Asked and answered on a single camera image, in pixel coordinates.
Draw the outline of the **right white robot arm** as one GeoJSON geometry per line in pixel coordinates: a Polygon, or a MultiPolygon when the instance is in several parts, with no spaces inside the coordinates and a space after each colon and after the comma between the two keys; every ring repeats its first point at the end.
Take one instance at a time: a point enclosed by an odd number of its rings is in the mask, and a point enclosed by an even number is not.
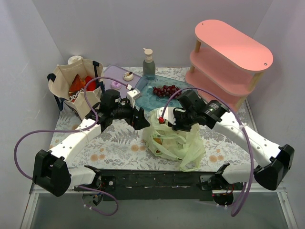
{"type": "Polygon", "coordinates": [[[187,90],[178,97],[181,108],[169,108],[168,115],[173,130],[190,131],[194,124],[226,136],[247,151],[249,165],[221,166],[207,180],[211,186],[216,183],[220,189],[232,184],[247,182],[254,178],[262,187],[276,190],[292,166],[295,150],[288,144],[280,146],[259,135],[237,119],[235,113],[217,100],[206,103],[193,90],[187,90]]]}

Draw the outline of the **orange Doritos chip bag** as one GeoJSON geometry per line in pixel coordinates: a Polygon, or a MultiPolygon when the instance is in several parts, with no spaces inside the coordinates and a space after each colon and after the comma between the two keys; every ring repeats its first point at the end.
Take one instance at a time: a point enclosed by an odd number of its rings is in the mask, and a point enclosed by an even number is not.
{"type": "MultiPolygon", "coordinates": [[[[92,80],[93,77],[86,76],[84,79],[82,79],[78,74],[75,75],[74,80],[69,88],[68,96],[69,101],[71,103],[74,103],[77,97],[80,95],[80,93],[84,92],[85,86],[88,84],[90,80],[92,80]]],[[[90,85],[87,87],[86,91],[94,91],[95,89],[98,89],[98,81],[94,81],[90,83],[90,85]]]]}

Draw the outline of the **orange toy bread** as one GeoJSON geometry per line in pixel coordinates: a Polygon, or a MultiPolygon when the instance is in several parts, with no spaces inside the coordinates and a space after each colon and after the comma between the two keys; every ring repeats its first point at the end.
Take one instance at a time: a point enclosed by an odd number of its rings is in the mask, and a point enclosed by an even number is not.
{"type": "Polygon", "coordinates": [[[163,144],[163,140],[162,140],[161,138],[153,138],[153,139],[154,139],[154,141],[155,141],[156,143],[158,143],[158,144],[160,144],[160,145],[163,144]]]}

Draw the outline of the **light green plastic grocery bag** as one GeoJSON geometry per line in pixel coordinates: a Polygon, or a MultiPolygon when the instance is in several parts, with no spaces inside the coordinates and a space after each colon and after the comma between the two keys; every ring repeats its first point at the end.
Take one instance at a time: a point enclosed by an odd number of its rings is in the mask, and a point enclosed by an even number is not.
{"type": "Polygon", "coordinates": [[[159,123],[156,111],[157,109],[150,111],[150,126],[142,132],[147,148],[155,156],[179,161],[179,169],[183,172],[199,169],[206,154],[203,139],[200,137],[200,126],[193,125],[189,132],[174,131],[168,125],[159,123]],[[161,138],[163,144],[156,143],[153,138],[161,138]]]}

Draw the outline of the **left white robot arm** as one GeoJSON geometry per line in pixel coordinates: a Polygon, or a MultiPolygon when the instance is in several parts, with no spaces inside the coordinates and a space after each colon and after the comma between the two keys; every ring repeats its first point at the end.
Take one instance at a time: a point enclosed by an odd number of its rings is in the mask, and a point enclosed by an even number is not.
{"type": "Polygon", "coordinates": [[[101,101],[86,115],[75,133],[49,151],[40,150],[36,154],[32,181],[57,197],[68,188],[79,185],[85,185],[92,191],[98,190],[102,184],[99,169],[91,166],[73,168],[71,164],[83,148],[109,127],[113,120],[125,120],[134,130],[149,127],[144,109],[135,106],[135,100],[140,95],[138,89],[132,89],[125,98],[121,98],[119,91],[106,90],[101,101]]]}

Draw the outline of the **beige canvas tote bag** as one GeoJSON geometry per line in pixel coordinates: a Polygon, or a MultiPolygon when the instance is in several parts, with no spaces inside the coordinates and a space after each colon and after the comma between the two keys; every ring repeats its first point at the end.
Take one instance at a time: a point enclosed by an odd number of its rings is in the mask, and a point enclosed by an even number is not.
{"type": "Polygon", "coordinates": [[[103,79],[92,81],[102,76],[102,64],[80,58],[71,64],[58,65],[47,76],[48,87],[60,110],[66,104],[82,120],[91,110],[88,104],[100,102],[105,91],[103,79]]]}

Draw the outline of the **red grape bunch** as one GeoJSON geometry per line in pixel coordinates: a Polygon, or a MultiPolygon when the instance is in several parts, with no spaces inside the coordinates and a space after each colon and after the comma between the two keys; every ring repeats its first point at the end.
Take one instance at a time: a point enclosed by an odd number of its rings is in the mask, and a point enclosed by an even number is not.
{"type": "Polygon", "coordinates": [[[180,88],[175,85],[164,85],[163,87],[154,87],[152,93],[158,97],[170,97],[178,90],[180,88]]]}

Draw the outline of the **purple toy food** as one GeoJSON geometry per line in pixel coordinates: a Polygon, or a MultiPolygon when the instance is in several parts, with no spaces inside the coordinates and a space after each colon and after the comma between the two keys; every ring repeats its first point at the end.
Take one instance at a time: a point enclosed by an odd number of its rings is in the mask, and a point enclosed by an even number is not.
{"type": "Polygon", "coordinates": [[[112,81],[111,88],[114,90],[119,90],[122,87],[122,84],[117,81],[112,81]]]}

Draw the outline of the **white cream toy pastry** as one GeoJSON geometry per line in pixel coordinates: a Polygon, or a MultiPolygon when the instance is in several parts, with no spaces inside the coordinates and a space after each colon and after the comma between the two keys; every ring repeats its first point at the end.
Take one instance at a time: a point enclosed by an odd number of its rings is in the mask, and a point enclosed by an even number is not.
{"type": "Polygon", "coordinates": [[[126,72],[126,73],[123,75],[123,79],[124,79],[125,81],[131,81],[133,78],[134,78],[133,72],[126,72]]]}

